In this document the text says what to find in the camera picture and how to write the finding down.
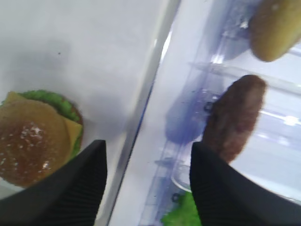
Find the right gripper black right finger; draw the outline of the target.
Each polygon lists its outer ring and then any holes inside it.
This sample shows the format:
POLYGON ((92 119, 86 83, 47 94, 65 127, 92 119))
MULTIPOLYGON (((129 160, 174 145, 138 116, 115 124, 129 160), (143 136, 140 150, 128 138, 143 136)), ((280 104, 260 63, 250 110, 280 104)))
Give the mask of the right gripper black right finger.
POLYGON ((299 226, 300 205, 245 178, 202 142, 191 148, 190 188, 204 226, 299 226))

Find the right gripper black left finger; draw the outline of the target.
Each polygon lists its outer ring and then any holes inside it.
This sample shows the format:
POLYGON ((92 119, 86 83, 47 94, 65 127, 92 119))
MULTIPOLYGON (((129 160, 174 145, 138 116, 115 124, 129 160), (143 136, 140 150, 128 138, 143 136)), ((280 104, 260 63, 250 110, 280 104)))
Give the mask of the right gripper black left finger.
POLYGON ((106 142, 95 140, 51 176, 1 200, 0 224, 92 226, 106 180, 106 142))

